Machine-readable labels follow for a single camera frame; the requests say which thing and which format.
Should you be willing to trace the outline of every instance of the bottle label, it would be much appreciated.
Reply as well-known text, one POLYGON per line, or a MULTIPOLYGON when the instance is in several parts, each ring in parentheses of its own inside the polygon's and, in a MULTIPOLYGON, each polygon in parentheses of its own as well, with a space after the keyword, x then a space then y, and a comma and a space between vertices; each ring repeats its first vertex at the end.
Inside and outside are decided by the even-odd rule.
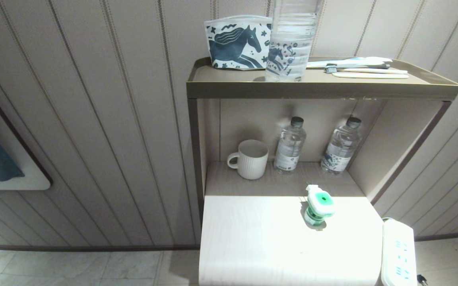
POLYGON ((277 156, 275 157, 275 167, 285 170, 291 171, 296 168, 296 164, 298 163, 298 159, 300 156, 297 157, 287 157, 280 152, 277 152, 277 156))
POLYGON ((330 152, 326 152, 323 157, 323 164, 330 170, 336 172, 342 172, 347 167, 351 157, 339 157, 330 152))

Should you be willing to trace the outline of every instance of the plastic water bottle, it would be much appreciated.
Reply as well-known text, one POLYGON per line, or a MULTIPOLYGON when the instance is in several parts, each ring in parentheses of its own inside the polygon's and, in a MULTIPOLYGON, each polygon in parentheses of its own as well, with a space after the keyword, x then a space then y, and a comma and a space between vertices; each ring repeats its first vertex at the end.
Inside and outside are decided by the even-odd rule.
POLYGON ((282 130, 278 141, 277 153, 273 166, 280 174, 290 174, 296 168, 300 158, 301 148, 307 138, 303 130, 303 118, 293 117, 291 125, 282 130))
POLYGON ((331 136, 330 144, 321 160, 321 168, 329 174, 342 173, 361 141, 361 120, 349 117, 345 125, 338 127, 331 136))
POLYGON ((275 0, 266 81, 301 81, 322 0, 275 0))

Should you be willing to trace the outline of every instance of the power strip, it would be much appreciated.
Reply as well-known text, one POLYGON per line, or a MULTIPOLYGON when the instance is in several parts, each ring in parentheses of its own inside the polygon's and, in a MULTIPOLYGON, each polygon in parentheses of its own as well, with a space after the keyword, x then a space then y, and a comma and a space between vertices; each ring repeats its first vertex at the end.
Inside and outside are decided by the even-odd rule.
POLYGON ((383 224, 384 286, 416 286, 416 257, 413 229, 394 219, 383 224))

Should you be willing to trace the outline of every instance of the ribbed ceramic mug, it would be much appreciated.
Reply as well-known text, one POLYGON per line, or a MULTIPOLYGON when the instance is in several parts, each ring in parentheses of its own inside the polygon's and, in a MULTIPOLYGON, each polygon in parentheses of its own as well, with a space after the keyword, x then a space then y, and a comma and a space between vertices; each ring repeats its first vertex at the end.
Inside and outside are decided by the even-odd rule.
POLYGON ((263 176, 268 160, 268 147, 261 141, 245 140, 238 145, 238 152, 230 154, 227 165, 238 170, 238 174, 247 180, 256 180, 263 176), (229 163, 238 158, 236 164, 229 163))

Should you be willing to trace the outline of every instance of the beige wall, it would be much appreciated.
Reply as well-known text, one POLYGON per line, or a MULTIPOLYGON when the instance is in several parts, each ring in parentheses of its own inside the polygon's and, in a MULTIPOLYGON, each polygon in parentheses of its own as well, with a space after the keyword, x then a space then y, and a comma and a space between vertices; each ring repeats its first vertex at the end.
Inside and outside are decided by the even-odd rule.
MULTIPOLYGON (((54 184, 0 191, 0 245, 194 245, 185 81, 202 21, 268 0, 0 0, 0 105, 54 184)), ((327 0, 314 56, 388 56, 458 81, 458 1, 327 0)), ((376 204, 458 232, 458 99, 376 204)))

